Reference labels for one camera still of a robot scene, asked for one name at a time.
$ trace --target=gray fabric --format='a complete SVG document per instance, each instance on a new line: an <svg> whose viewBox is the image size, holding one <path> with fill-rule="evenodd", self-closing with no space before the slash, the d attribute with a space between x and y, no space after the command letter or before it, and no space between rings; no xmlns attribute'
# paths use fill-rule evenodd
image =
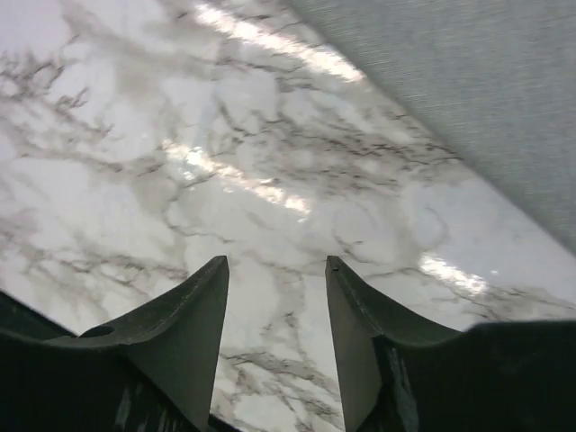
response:
<svg viewBox="0 0 576 432"><path fill-rule="evenodd" d="M290 0L576 252L574 0Z"/></svg>

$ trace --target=gray carpet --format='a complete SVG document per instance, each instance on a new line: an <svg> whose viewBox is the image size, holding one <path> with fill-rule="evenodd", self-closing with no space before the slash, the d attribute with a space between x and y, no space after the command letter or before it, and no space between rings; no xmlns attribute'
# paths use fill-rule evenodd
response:
<svg viewBox="0 0 576 432"><path fill-rule="evenodd" d="M289 2L576 252L576 2Z"/></svg>

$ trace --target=dark green plastic part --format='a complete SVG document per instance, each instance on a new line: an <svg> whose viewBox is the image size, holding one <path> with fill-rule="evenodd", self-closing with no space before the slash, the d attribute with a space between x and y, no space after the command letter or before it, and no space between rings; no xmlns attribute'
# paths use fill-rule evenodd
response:
<svg viewBox="0 0 576 432"><path fill-rule="evenodd" d="M576 322L425 319L328 258L346 431L576 430Z"/></svg>
<svg viewBox="0 0 576 432"><path fill-rule="evenodd" d="M75 337L0 301L0 429L234 430L210 418L226 310L226 257L173 290Z"/></svg>

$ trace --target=gray marble veining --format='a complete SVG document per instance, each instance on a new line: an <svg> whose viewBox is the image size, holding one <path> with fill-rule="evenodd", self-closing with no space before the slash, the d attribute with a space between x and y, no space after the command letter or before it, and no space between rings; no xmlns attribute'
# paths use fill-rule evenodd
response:
<svg viewBox="0 0 576 432"><path fill-rule="evenodd" d="M81 332L227 255L235 426L342 430L326 255L455 329L576 317L574 257L282 2L2 8L2 289Z"/></svg>

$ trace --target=marble floor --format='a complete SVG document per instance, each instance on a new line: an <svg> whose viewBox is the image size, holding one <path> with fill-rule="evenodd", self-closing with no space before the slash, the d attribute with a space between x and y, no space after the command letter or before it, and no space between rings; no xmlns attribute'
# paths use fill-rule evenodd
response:
<svg viewBox="0 0 576 432"><path fill-rule="evenodd" d="M230 261L212 410L343 429L326 255L455 329L576 260L279 0L5 0L0 287L82 332Z"/></svg>

